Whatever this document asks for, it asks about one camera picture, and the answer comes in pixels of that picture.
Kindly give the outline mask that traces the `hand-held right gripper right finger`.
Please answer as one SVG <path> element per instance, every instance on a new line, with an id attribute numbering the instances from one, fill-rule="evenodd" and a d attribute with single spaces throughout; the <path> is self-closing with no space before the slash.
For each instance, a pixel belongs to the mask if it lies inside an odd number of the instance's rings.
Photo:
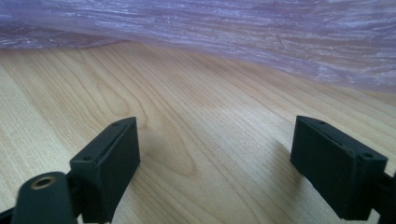
<path id="1" fill-rule="evenodd" d="M 388 158 L 329 123 L 298 116 L 290 162 L 340 218 L 388 218 Z"/>

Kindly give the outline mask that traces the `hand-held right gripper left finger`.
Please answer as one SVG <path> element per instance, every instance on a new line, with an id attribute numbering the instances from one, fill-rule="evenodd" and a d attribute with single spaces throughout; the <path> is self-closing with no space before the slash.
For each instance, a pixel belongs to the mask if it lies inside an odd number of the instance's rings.
<path id="1" fill-rule="evenodd" d="M 111 222 L 140 163 L 135 117 L 113 122 L 71 161 L 73 182 L 81 188 L 84 222 Z"/>

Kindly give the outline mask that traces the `purple plastic bag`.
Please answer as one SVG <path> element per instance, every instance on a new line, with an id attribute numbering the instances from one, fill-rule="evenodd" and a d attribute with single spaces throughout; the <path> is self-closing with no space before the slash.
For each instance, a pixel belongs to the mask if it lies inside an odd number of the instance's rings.
<path id="1" fill-rule="evenodd" d="M 119 41 L 396 93 L 396 0 L 0 0 L 0 49 Z"/>

